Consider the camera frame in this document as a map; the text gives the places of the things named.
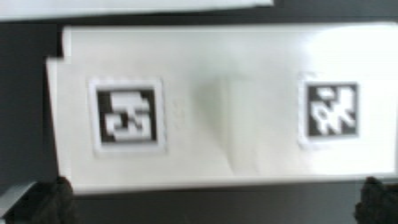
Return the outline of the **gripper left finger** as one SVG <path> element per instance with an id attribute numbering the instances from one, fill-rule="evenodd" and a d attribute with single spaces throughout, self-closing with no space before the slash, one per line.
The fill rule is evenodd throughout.
<path id="1" fill-rule="evenodd" d="M 76 224 L 73 188 L 64 177 L 7 188 L 0 194 L 0 224 Z"/>

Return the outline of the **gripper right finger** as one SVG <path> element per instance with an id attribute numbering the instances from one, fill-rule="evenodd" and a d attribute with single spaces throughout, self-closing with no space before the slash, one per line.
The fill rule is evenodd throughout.
<path id="1" fill-rule="evenodd" d="M 398 183 L 366 178 L 353 218 L 357 224 L 398 224 Z"/>

